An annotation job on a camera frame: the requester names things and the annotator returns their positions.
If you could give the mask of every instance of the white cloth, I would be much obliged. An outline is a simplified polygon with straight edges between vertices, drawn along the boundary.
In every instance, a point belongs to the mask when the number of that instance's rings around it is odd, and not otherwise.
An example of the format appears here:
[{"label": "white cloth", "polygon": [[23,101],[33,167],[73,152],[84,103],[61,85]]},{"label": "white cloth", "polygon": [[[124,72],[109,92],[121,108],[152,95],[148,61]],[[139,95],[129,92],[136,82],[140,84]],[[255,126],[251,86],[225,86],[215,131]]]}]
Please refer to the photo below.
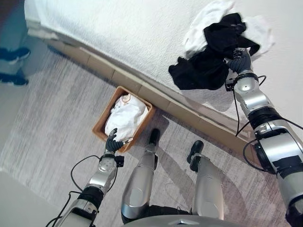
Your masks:
[{"label": "white cloth", "polygon": [[[204,36],[204,28],[212,23],[218,23],[227,14],[235,13],[233,1],[215,0],[205,6],[196,16],[185,34],[183,45],[185,55],[190,58],[196,52],[203,51],[207,46]],[[243,35],[260,45],[255,56],[267,52],[275,43],[271,29],[262,16],[247,17],[243,20],[246,23],[246,31]]]},{"label": "white cloth", "polygon": [[117,101],[105,125],[105,134],[109,135],[118,128],[116,141],[132,137],[148,113],[146,105],[136,97],[128,94]]}]

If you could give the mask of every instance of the carpet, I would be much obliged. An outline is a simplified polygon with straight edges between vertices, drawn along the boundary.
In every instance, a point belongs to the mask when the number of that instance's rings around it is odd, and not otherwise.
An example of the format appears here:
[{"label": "carpet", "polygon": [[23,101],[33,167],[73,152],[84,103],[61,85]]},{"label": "carpet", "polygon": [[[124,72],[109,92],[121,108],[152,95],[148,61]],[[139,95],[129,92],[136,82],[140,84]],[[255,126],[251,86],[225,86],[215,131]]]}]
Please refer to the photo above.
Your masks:
[{"label": "carpet", "polygon": [[[39,67],[30,78],[28,92],[0,152],[0,167],[60,209],[68,192],[76,190],[70,179],[74,164],[104,151],[105,143],[91,129],[115,85],[54,51],[46,50],[36,64]],[[249,227],[287,226],[275,176],[252,169],[231,150],[161,110],[123,154],[125,166],[102,201],[96,226],[122,225],[122,193],[152,128],[160,129],[161,138],[151,204],[190,210],[196,174],[189,169],[186,157],[192,144],[202,140],[203,154],[221,170],[225,220]],[[97,163],[91,158],[76,167],[74,176],[81,187]]]}]

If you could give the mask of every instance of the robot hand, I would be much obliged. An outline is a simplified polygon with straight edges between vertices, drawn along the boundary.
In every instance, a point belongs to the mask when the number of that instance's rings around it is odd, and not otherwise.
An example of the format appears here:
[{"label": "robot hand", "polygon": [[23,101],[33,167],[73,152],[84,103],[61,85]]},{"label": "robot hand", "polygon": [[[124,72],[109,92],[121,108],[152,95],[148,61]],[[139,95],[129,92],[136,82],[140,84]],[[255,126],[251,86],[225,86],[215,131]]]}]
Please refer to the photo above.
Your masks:
[{"label": "robot hand", "polygon": [[233,52],[233,60],[229,60],[227,65],[238,75],[253,72],[250,54],[246,48],[236,48]]},{"label": "robot hand", "polygon": [[133,138],[130,137],[130,138],[127,138],[127,139],[125,139],[125,140],[123,140],[123,141],[118,141],[118,142],[117,142],[117,141],[114,140],[114,138],[117,136],[116,133],[117,133],[117,128],[113,129],[113,130],[110,132],[110,134],[109,134],[109,136],[108,136],[108,138],[107,138],[107,140],[106,140],[106,144],[105,144],[105,149],[106,149],[107,151],[116,152],[116,151],[119,150],[124,144],[129,143],[130,141],[133,140]]}]

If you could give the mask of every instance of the white bedsheet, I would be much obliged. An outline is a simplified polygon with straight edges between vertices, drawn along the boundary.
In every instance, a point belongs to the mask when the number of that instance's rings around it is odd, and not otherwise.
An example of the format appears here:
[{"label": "white bedsheet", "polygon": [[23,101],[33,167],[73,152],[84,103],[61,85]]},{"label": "white bedsheet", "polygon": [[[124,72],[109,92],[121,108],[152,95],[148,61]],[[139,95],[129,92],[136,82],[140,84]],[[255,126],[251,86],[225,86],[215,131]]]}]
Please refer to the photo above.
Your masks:
[{"label": "white bedsheet", "polygon": [[[181,91],[168,67],[183,55],[182,41],[197,13],[211,0],[26,0],[26,19],[72,37],[134,68],[190,100],[236,119],[232,93]],[[263,15],[276,45],[254,61],[257,75],[267,75],[262,90],[282,116],[303,124],[303,2],[237,0],[246,16]],[[241,120],[245,121],[240,110]]]}]

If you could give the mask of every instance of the white fabric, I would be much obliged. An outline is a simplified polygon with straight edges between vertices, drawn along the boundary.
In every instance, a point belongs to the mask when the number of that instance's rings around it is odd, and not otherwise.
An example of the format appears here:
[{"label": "white fabric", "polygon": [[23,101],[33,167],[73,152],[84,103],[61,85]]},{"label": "white fabric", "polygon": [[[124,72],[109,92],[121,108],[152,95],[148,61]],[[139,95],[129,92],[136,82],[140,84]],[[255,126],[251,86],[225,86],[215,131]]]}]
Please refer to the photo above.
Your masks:
[{"label": "white fabric", "polygon": [[105,134],[109,135],[113,129],[118,128],[115,140],[121,141],[134,135],[146,117],[148,109],[141,100],[132,95],[126,95],[116,101],[110,112],[105,125]]},{"label": "white fabric", "polygon": [[[183,45],[186,56],[190,58],[196,52],[203,51],[206,48],[207,41],[203,32],[204,28],[212,23],[218,23],[225,15],[235,12],[237,10],[233,1],[215,0],[205,6],[185,34]],[[255,56],[268,51],[274,44],[274,38],[266,20],[262,16],[255,16],[246,17],[243,21],[247,27],[243,35],[261,46]]]}]

